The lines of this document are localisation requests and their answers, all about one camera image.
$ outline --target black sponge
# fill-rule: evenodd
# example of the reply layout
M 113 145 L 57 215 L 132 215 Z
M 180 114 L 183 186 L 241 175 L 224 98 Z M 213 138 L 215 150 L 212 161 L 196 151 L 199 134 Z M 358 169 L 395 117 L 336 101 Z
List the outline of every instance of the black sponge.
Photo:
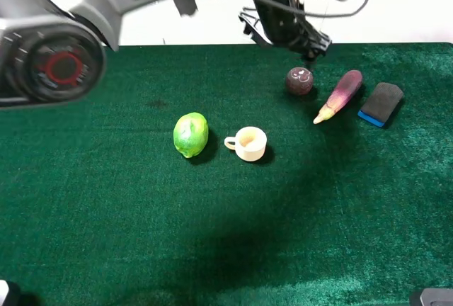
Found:
M 403 92 L 397 85 L 379 83 L 360 109 L 359 116 L 381 128 L 390 118 L 401 99 L 403 99 Z

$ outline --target dark red ball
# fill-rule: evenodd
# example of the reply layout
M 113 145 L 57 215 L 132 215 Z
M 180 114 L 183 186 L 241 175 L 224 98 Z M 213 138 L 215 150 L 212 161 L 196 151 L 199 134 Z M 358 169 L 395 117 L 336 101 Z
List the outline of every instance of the dark red ball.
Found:
M 313 74 L 304 67 L 295 67 L 288 72 L 285 81 L 291 94 L 307 95 L 313 87 Z

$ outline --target lime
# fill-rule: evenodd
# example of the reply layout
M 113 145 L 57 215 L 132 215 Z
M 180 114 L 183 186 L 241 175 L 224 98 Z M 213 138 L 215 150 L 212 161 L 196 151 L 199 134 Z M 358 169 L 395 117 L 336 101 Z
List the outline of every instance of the lime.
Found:
M 173 143 L 186 159 L 197 156 L 207 144 L 209 128 L 201 113 L 181 117 L 173 129 Z

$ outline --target green felt mat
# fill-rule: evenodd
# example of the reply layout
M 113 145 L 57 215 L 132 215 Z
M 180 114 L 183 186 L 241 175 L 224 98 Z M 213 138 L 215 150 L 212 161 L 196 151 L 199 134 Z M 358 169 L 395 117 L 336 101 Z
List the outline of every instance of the green felt mat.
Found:
M 0 275 L 41 305 L 373 305 L 453 287 L 451 45 L 334 45 L 304 100 L 285 92 L 300 65 L 285 50 L 109 57 L 86 99 L 0 112 Z M 362 96 L 313 125 L 350 69 Z M 380 81 L 405 93 L 387 129 L 357 116 Z M 188 161 L 172 132 L 192 111 L 212 132 Z M 260 163 L 223 145 L 246 125 L 268 135 Z

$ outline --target white cup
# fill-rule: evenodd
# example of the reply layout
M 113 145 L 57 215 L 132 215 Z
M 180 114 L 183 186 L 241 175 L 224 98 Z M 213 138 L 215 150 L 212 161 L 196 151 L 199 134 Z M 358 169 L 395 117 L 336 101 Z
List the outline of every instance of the white cup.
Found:
M 263 157 L 267 142 L 268 138 L 260 128 L 243 127 L 235 137 L 227 137 L 224 144 L 242 160 L 254 162 Z

